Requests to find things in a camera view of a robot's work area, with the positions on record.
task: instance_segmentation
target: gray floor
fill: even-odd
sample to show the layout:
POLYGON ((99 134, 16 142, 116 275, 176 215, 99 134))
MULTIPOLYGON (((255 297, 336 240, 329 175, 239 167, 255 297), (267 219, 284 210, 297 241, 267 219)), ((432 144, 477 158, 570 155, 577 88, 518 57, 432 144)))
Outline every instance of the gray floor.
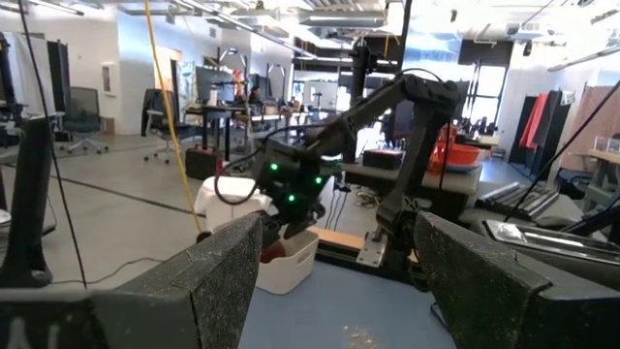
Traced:
MULTIPOLYGON (((142 160, 157 141, 152 137, 107 137, 102 141, 110 144, 107 154, 63 155, 59 161, 61 174, 71 180, 64 186, 89 280, 103 277, 136 258, 166 259, 191 245, 196 237, 194 222, 186 213, 97 189, 187 208, 176 166, 142 160)), ((15 170, 5 167, 3 174, 10 199, 15 170)), ((486 162, 482 178, 524 180, 501 161, 486 162)), ((190 179, 192 192, 200 185, 190 179)), ((55 179, 50 183, 49 196, 58 228, 44 238, 47 262, 56 281, 79 279, 55 179)), ((374 210, 354 206, 353 201, 350 196, 344 205, 338 230, 362 235, 374 229, 374 210)), ((329 203, 330 196, 325 195, 324 205, 328 207, 329 203)), ((46 219, 54 220, 50 209, 46 219)), ((153 266, 152 262, 131 265, 93 287, 115 287, 153 266)), ((450 335, 429 313, 432 302, 431 295, 413 287, 317 263, 312 275, 287 296, 255 292, 240 347, 405 348, 415 343, 420 348, 454 348, 450 335), (358 344, 361 338, 364 343, 358 344)))

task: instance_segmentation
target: black column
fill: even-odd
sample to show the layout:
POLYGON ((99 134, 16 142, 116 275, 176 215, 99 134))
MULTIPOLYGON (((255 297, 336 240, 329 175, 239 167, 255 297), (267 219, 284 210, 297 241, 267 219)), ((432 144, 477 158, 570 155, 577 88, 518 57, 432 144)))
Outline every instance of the black column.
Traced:
MULTIPOLYGON (((357 46, 349 54, 353 58, 353 78, 351 84, 351 105, 363 96, 366 75, 373 66, 371 60, 373 54, 366 46, 357 46)), ((357 144, 351 143, 343 153, 343 162, 354 163, 356 161, 357 144)))
POLYGON ((51 168, 50 132, 49 123, 42 116, 24 122, 15 173, 9 247, 0 269, 0 288, 43 287, 51 282, 41 246, 51 168))

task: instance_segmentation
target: metal bracket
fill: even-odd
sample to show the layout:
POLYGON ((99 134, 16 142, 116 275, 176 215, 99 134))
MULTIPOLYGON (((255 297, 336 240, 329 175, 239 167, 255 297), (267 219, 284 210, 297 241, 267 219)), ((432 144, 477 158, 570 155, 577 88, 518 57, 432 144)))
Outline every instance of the metal bracket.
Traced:
POLYGON ((375 233, 366 234, 364 245, 357 255, 357 262, 359 264, 378 268, 383 262, 388 245, 388 236, 386 234, 381 234, 379 239, 374 241, 373 239, 376 238, 377 234, 379 234, 379 229, 377 229, 375 233))

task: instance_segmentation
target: white basket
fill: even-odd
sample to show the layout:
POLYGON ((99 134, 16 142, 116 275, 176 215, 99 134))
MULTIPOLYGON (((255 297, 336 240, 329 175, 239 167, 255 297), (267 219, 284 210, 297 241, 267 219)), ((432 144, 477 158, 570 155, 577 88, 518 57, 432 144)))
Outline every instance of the white basket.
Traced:
POLYGON ((261 263, 256 286, 274 295, 286 295, 301 283, 314 267, 319 236, 305 231, 282 240, 287 257, 261 263))
MULTIPOLYGON (((254 187, 254 180, 250 178, 221 176, 219 180, 220 194, 231 201, 238 201, 245 198, 254 187)), ((260 209, 267 209, 271 200, 259 193, 257 190, 254 195, 245 203, 230 206, 222 202, 215 194, 215 177, 207 178, 198 192, 194 209, 196 212, 204 213, 206 218, 206 229, 216 233, 216 228, 220 227, 235 218, 242 217, 250 212, 260 209)))

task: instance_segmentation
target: computer monitor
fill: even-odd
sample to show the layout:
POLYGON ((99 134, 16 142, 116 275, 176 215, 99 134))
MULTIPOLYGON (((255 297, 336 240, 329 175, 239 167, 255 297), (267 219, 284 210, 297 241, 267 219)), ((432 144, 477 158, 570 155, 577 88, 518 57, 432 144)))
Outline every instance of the computer monitor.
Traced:
POLYGON ((230 73, 206 69, 203 67, 196 68, 196 83, 198 87, 198 98, 202 101, 208 101, 212 86, 218 89, 218 100, 224 102, 234 102, 234 85, 226 84, 233 82, 234 77, 230 73))
MULTIPOLYGON (((457 81, 456 86, 461 94, 461 103, 454 111, 452 119, 460 119, 465 106, 467 90, 469 89, 469 81, 457 81)), ((414 103, 411 101, 403 101, 392 109, 389 119, 389 128, 392 130, 395 140, 410 137, 414 132, 414 103)))

